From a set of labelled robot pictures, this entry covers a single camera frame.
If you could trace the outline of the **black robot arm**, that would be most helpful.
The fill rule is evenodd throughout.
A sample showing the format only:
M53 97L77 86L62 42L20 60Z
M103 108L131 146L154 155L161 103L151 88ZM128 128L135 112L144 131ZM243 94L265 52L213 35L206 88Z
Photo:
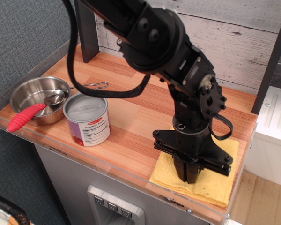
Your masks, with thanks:
M171 10L143 0L86 0L118 37L127 63L138 72L167 83L175 104L172 130L155 130L154 146L174 160L178 177L194 183L203 169L229 175L233 157L215 144L213 119L232 127L220 111L226 98L214 67L186 34Z

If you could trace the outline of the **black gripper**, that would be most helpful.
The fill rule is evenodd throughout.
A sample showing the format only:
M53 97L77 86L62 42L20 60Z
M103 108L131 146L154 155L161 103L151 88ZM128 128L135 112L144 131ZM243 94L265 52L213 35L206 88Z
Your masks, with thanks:
M155 130L153 137L154 147L172 156L183 182L195 183L205 168L229 176L233 157L215 143L210 124L195 132L178 123L174 130Z

